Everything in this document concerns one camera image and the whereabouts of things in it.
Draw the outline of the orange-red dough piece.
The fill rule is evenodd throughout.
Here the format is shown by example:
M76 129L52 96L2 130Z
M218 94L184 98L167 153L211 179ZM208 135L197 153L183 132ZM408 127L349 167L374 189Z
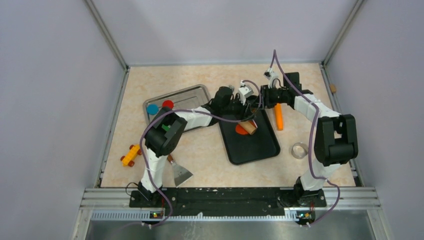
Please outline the orange-red dough piece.
M235 126L235 132L240 135L249 135L249 133L240 124Z

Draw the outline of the wooden dough roller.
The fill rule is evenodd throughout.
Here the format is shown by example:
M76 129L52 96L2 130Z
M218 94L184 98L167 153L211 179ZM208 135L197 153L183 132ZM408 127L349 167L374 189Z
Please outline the wooden dough roller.
M243 128L249 135L253 135L258 129L258 125L255 122L256 114L258 113L258 108L253 108L251 111L252 116L248 117L247 120L238 123L238 125Z

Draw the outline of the black baking tray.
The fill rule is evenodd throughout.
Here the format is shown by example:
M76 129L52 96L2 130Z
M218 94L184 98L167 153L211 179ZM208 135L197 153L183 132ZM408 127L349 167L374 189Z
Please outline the black baking tray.
M240 134L237 123L220 121L219 127L227 157L233 165L243 165L276 157L281 147L264 109L253 119L257 125L254 134Z

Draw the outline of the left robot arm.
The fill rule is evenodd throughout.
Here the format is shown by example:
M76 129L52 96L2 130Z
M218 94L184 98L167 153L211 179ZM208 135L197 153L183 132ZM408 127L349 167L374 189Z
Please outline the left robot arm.
M144 130L140 142L145 170L138 183L141 200L149 207L160 202L159 189L163 183L165 162L177 147L182 134L188 130L209 127L218 121L231 122L226 116L235 117L233 123L249 121L255 110L263 104L262 94L254 95L249 85L242 84L237 93L222 86L207 103L191 109L163 107Z

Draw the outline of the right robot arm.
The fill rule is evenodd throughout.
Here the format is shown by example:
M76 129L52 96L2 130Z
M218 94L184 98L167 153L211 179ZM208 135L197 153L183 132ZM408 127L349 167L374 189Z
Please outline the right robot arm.
M293 187L287 206L309 206L322 200L323 186L342 165L358 155L356 120L351 114L341 114L317 99L308 89L302 89L297 72L284 75L283 86L278 74L268 69L264 72L267 85L261 86L262 104L265 108L287 104L311 121L314 141L309 143L307 170Z

